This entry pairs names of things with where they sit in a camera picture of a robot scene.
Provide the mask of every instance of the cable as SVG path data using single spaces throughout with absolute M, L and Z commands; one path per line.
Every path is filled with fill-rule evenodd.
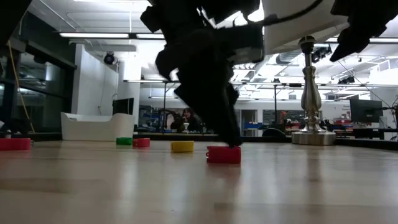
M 262 26 L 271 26 L 271 25 L 275 25 L 275 24 L 279 24 L 282 22 L 287 22 L 287 21 L 291 21 L 294 19 L 297 19 L 299 17 L 302 17 L 306 14 L 308 14 L 310 11 L 314 10 L 316 7 L 318 7 L 321 3 L 323 2 L 323 0 L 316 0 L 315 2 L 313 2 L 311 5 L 309 5 L 309 7 L 306 7 L 305 9 L 293 13 L 289 16 L 285 16 L 282 18 L 278 18 L 278 19 L 264 19 L 262 21 L 259 22 L 253 22 L 253 24 L 261 24 Z
M 350 73 L 351 74 L 351 72 L 350 71 L 348 71 L 348 69 L 340 62 L 340 61 L 338 61 L 338 63 L 348 72 L 348 73 Z M 385 103 L 388 107 L 392 107 L 392 106 L 390 106 L 387 102 L 385 102 L 382 98 L 380 98 L 379 96 L 377 96 L 372 90 L 370 90 L 366 85 L 364 85 L 358 78 L 356 78 L 354 75 L 353 75 L 353 77 L 356 79 L 356 81 L 358 81 L 361 85 L 363 85 L 363 86 L 365 86 L 365 88 L 369 91 L 369 92 L 371 92 L 375 97 L 377 97 L 379 100 L 381 100 L 383 103 Z M 392 118 L 394 119 L 394 123 L 396 124 L 396 129 L 398 128 L 398 126 L 397 126 L 397 121 L 396 121 L 396 117 L 394 116 L 394 113 L 392 113 Z
M 101 107 L 102 107 L 102 101 L 104 100 L 104 89 L 105 89 L 105 80 L 106 80 L 106 69 L 107 69 L 107 67 L 106 67 L 106 65 L 104 65 L 104 77 L 103 77 L 104 81 L 103 81 L 103 83 L 102 83 L 101 101 L 99 102 L 99 106 L 98 106 L 99 115 L 102 115 Z
M 351 74 L 351 72 L 340 62 L 338 61 L 338 63 L 348 72 Z M 358 78 L 356 78 L 354 75 L 353 77 L 356 79 L 356 81 L 358 81 L 361 85 L 363 85 L 369 92 L 371 92 L 375 97 L 377 97 L 379 100 L 381 100 L 383 103 L 385 103 L 388 107 L 391 107 L 387 102 L 385 102 L 382 98 L 380 98 L 379 96 L 377 96 L 376 94 L 374 94 L 374 92 L 372 90 L 370 90 L 365 84 L 363 84 Z
M 241 14 L 242 14 L 242 13 L 239 13 L 239 14 L 234 18 L 234 20 L 232 21 L 232 27 L 236 27 L 235 21 L 236 21 L 236 19 L 237 19 Z
M 86 42 L 88 42 L 90 45 L 91 45 L 91 49 L 93 49 L 93 52 L 99 57 L 99 58 L 102 58 L 103 57 L 103 55 L 102 54 L 100 54 L 100 53 L 98 53 L 96 50 L 95 50 L 95 48 L 94 48 L 94 46 L 93 46 L 93 43 L 91 43 L 91 41 L 89 41 L 89 40 L 85 40 Z
M 391 106 L 394 106 L 394 104 L 396 103 L 397 100 L 398 100 L 398 97 L 396 98 L 396 100 L 394 100 L 394 102 L 391 104 Z
M 24 107 L 24 111 L 25 111 L 25 114 L 26 114 L 26 118 L 29 120 L 30 128 L 32 128 L 33 133 L 35 133 L 35 129 L 33 128 L 32 121 L 30 120 L 29 114 L 28 114 L 28 112 L 27 112 L 27 110 L 26 110 L 26 105 L 25 105 L 25 101 L 24 101 L 24 96 L 22 95 L 21 89 L 19 88 L 19 78 L 18 78 L 18 75 L 17 75 L 17 69 L 16 69 L 16 67 L 15 67 L 15 63 L 14 63 L 14 56 L 12 56 L 11 42 L 10 42 L 9 40 L 8 40 L 8 49 L 9 49 L 9 51 L 10 51 L 11 63 L 12 63 L 12 70 L 14 71 L 15 82 L 16 82 L 16 84 L 17 84 L 18 92 L 19 92 L 19 94 L 21 95 L 21 101 L 22 101 L 22 105 L 23 105 L 23 107 Z
M 116 88 L 114 89 L 114 94 L 112 95 L 112 101 L 114 101 L 114 97 L 118 95 L 118 88 L 119 88 L 119 63 L 116 64 Z

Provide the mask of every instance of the metal pole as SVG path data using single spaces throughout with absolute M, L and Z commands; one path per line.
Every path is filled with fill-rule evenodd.
M 164 99 L 163 99 L 163 134 L 166 130 L 167 120 L 166 120 L 166 93 L 167 93 L 167 82 L 164 83 Z
M 278 116 L 277 116 L 277 113 L 276 113 L 276 109 L 277 109 L 277 107 L 276 107 L 276 96 L 277 96 L 277 93 L 276 93 L 276 85 L 275 85 L 274 86 L 275 124 L 277 124 L 277 119 L 278 119 Z
M 305 57 L 304 91 L 301 97 L 301 107 L 305 111 L 305 127 L 292 133 L 292 143 L 325 146 L 334 144 L 336 134 L 329 133 L 319 126 L 318 112 L 322 101 L 315 83 L 316 68 L 312 65 L 314 43 L 315 39 L 310 36 L 302 38 L 299 42 Z

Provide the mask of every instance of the black cable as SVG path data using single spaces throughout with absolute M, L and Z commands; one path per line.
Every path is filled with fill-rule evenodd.
M 306 7 L 305 9 L 293 13 L 289 16 L 285 16 L 282 18 L 277 18 L 277 19 L 264 19 L 262 21 L 259 22 L 253 22 L 253 24 L 261 24 L 262 26 L 271 26 L 271 25 L 275 25 L 275 24 L 279 24 L 282 22 L 287 22 L 287 21 L 291 21 L 294 19 L 297 19 L 299 17 L 302 17 L 306 14 L 308 14 L 309 12 L 311 12 L 312 10 L 314 10 L 316 7 L 318 7 L 321 3 L 323 2 L 323 0 L 316 0 L 315 2 L 313 2 L 311 5 L 309 5 L 309 7 Z
M 202 9 L 198 9 L 199 10 L 199 16 L 201 17 L 202 21 L 205 22 L 205 24 L 208 27 L 211 27 L 212 29 L 214 29 L 213 25 L 209 22 L 209 20 L 207 20 L 207 18 L 205 17 L 205 15 L 203 15 Z
M 240 16 L 240 14 L 237 15 L 237 16 L 234 18 L 234 20 L 232 21 L 232 27 L 236 27 L 235 20 L 236 20 L 239 16 Z
M 338 63 L 339 63 L 348 73 L 350 73 L 350 72 L 348 71 L 348 69 L 347 69 L 340 61 L 338 61 Z M 358 78 L 356 78 L 354 75 L 353 75 L 353 77 L 356 79 L 356 81 L 358 81 L 361 85 L 365 86 L 365 88 L 366 88 L 369 92 L 371 92 L 375 97 L 377 97 L 379 100 L 381 100 L 383 103 L 385 103 L 388 107 L 392 108 L 392 106 L 394 106 L 394 103 L 398 100 L 398 98 L 397 98 L 397 99 L 393 102 L 392 106 L 390 106 L 390 105 L 389 105 L 387 102 L 385 102 L 382 98 L 380 98 L 379 96 L 377 96 L 376 94 L 374 94 L 374 92 L 373 92 L 372 90 L 370 90 L 366 85 L 364 85 Z M 394 119 L 394 123 L 396 124 L 396 129 L 398 129 L 397 120 L 396 120 L 396 117 L 394 116 L 394 111 L 393 111 L 393 109 L 391 109 L 391 111 L 393 112 L 393 113 L 392 113 L 392 118 Z
M 253 21 L 251 21 L 251 20 L 249 19 L 249 16 L 248 16 L 248 15 L 245 15 L 245 14 L 242 14 L 242 15 L 243 15 L 243 19 L 246 20 L 246 22 L 248 22 L 248 24 L 252 24 L 252 23 L 253 23 Z

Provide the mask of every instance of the security camera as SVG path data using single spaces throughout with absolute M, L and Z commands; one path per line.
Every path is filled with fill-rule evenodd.
M 104 57 L 104 63 L 107 65 L 114 65 L 118 62 L 118 59 L 114 56 L 113 52 L 107 52 Z

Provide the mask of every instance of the fluorescent light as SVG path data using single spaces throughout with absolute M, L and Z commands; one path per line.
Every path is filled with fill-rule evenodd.
M 164 39 L 163 34 L 137 34 L 139 39 Z
M 164 98 L 166 98 L 166 99 L 178 99 L 178 97 L 172 97 L 172 96 L 166 96 L 166 97 L 164 97 L 164 96 L 150 96 L 150 97 L 148 97 L 149 99 L 164 99 Z
M 314 47 L 329 47 L 329 45 L 328 44 L 314 44 L 313 45 Z
M 74 0 L 75 2 L 98 2 L 98 3 L 133 3 L 133 4 L 146 4 L 150 5 L 148 1 L 145 0 Z
M 370 38 L 369 39 L 371 44 L 398 44 L 398 38 Z M 337 43 L 337 37 L 329 38 L 326 42 Z
M 364 91 L 364 92 L 361 92 L 361 93 L 352 94 L 352 95 L 350 95 L 350 96 L 340 97 L 340 98 L 338 98 L 337 100 L 340 100 L 340 99 L 347 99 L 347 98 L 349 98 L 349 97 L 353 97 L 353 96 L 356 96 L 356 95 L 363 95 L 363 94 L 367 94 L 367 93 L 369 93 L 369 91 Z
M 123 80 L 130 83 L 164 83 L 162 80 Z
M 61 37 L 67 38 L 129 38 L 129 34 L 120 34 L 120 33 L 79 33 L 79 32 L 71 32 L 71 33 L 60 33 Z
M 247 71 L 247 72 L 255 72 L 256 71 L 256 69 L 250 69 L 250 68 L 248 68 L 248 69 L 245 69 L 245 68 L 234 68 L 233 70 L 234 71 Z

